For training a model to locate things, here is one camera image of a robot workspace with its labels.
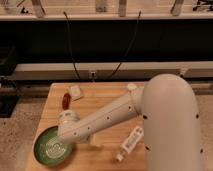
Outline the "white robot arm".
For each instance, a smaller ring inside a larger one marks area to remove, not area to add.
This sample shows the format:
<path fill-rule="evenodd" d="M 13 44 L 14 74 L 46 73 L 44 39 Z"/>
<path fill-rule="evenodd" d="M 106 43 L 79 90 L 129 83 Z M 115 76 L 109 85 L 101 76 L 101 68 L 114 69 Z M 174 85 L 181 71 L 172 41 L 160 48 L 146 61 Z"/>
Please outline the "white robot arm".
<path fill-rule="evenodd" d="M 81 141 L 134 117 L 143 118 L 147 171 L 204 171 L 200 114 L 188 82 L 160 74 L 94 113 L 59 119 L 59 140 Z"/>

